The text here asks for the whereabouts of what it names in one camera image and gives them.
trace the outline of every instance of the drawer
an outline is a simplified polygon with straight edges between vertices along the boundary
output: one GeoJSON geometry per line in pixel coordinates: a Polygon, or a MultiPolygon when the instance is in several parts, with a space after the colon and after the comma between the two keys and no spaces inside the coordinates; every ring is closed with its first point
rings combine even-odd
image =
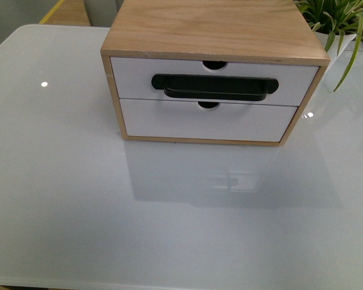
{"type": "MultiPolygon", "coordinates": [[[[259,105],[299,106],[318,66],[227,63],[213,70],[196,60],[166,60],[112,57],[111,64],[120,98],[175,100],[152,87],[156,74],[188,74],[203,76],[237,76],[277,79],[278,89],[268,94],[259,105]]],[[[220,101],[235,103],[239,101],[220,101]]]]}
{"type": "Polygon", "coordinates": [[[129,136],[279,142],[297,107],[120,99],[129,136]]]}

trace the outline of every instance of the glossy table surface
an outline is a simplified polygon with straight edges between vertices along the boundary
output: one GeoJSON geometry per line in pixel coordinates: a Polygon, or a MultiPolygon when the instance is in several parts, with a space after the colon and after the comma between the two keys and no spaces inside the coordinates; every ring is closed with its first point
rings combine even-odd
{"type": "Polygon", "coordinates": [[[283,147],[147,143],[119,135],[106,33],[0,46],[0,285],[363,289],[363,52],[283,147]]]}

